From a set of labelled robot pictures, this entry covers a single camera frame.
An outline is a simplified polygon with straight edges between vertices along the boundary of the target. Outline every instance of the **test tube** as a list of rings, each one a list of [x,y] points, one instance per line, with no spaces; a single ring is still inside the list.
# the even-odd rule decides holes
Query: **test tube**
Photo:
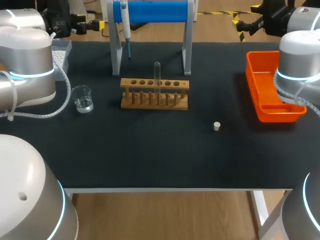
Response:
[[[156,104],[160,105],[160,95],[161,95],[161,64],[156,61],[154,63],[154,95],[156,96]]]

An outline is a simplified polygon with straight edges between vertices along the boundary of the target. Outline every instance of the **blue cylinder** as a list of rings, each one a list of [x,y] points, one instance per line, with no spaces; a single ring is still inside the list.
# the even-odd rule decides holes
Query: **blue cylinder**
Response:
[[[129,1],[130,23],[186,23],[187,1]],[[122,23],[120,2],[113,2],[115,23]]]

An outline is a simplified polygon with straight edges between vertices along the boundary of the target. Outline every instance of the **wooden floor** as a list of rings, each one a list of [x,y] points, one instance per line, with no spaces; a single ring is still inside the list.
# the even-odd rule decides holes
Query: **wooden floor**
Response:
[[[199,0],[198,12],[249,11],[262,0]],[[300,6],[302,0],[296,0]],[[99,12],[99,3],[86,4]],[[253,22],[257,14],[241,14]],[[198,15],[194,42],[239,42],[238,33],[227,15]],[[184,25],[150,23],[131,33],[134,42],[181,42]],[[109,35],[108,26],[103,32]],[[109,41],[101,32],[72,35],[77,41]],[[245,33],[247,42],[278,42],[259,30]],[[79,240],[255,240],[251,200],[245,191],[157,192],[78,194],[74,197]],[[281,190],[264,191],[269,213],[283,196]],[[276,238],[283,239],[281,234]]]

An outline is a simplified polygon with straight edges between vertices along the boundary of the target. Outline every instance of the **orange tray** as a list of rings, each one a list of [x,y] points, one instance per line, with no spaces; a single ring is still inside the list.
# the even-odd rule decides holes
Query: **orange tray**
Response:
[[[279,51],[250,51],[246,54],[246,62],[246,79],[261,122],[293,123],[307,112],[305,106],[283,103],[277,96],[274,75]]]

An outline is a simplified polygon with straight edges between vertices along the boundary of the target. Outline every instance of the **wooden test tube rack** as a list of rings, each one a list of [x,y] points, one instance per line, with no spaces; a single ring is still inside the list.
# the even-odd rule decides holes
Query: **wooden test tube rack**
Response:
[[[154,93],[153,79],[122,78],[120,87],[124,88],[121,108],[123,109],[158,109],[158,110],[188,110],[189,81],[161,80],[161,93]],[[148,92],[131,91],[130,89],[149,89]]]

